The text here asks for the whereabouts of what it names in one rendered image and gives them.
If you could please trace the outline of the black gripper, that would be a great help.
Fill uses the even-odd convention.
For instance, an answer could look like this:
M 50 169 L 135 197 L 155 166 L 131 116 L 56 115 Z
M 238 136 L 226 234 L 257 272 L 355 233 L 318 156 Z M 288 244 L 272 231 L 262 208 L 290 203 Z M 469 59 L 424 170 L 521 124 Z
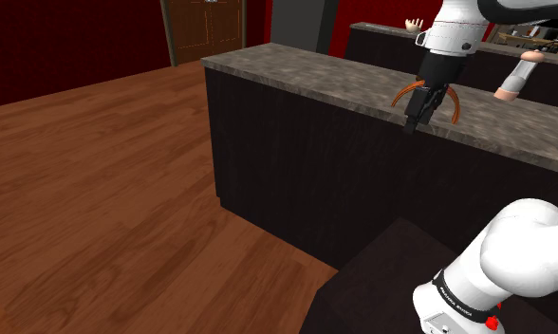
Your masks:
M 428 51 L 419 67 L 423 86 L 414 89 L 404 114 L 403 132 L 413 134 L 419 123 L 428 124 L 441 105 L 447 88 L 453 84 L 465 66 L 464 57 L 436 54 Z

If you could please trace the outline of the dark long counter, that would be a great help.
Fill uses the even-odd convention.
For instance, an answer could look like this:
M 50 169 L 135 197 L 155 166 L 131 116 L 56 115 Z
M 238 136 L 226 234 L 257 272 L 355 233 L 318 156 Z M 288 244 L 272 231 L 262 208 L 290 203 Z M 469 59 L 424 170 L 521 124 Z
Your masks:
M 350 26 L 344 57 L 409 74 L 419 72 L 426 49 L 415 45 L 416 35 L 403 28 L 360 22 Z M 495 92 L 520 60 L 523 49 L 481 43 L 466 64 L 457 84 Z M 558 55 L 547 53 L 545 61 L 530 74 L 518 97 L 558 107 Z

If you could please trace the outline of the pink and clear pepper mill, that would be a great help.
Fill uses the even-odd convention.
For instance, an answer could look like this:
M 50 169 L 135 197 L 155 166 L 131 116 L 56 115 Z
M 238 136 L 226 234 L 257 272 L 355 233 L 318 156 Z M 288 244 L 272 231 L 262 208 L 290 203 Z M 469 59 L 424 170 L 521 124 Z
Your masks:
M 512 102 L 519 95 L 531 72 L 538 64 L 545 61 L 545 55 L 539 50 L 526 51 L 511 74 L 497 88 L 493 96 L 499 100 Z

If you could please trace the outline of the dark cabinet with stone top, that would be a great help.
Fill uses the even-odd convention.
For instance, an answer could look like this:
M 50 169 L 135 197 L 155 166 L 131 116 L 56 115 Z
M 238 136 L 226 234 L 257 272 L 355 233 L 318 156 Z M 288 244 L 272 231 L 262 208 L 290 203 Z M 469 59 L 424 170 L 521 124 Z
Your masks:
M 411 76 L 289 46 L 206 57 L 222 206 L 334 268 L 395 219 L 462 251 L 507 204 L 558 206 L 558 107 L 460 87 L 405 134 Z

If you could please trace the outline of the dark robot stand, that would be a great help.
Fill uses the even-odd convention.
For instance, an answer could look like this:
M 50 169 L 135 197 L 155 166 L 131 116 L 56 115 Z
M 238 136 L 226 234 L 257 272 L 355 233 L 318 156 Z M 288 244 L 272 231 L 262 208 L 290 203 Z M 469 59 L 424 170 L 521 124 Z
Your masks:
M 399 218 L 318 289 L 299 334 L 423 334 L 413 291 L 454 259 Z

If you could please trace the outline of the brown wooden door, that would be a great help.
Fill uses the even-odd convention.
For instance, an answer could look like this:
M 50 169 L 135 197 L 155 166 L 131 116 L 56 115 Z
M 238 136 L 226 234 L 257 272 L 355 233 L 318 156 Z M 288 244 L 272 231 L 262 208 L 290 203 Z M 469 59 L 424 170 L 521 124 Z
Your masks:
M 172 66 L 246 45 L 247 0 L 159 0 Z

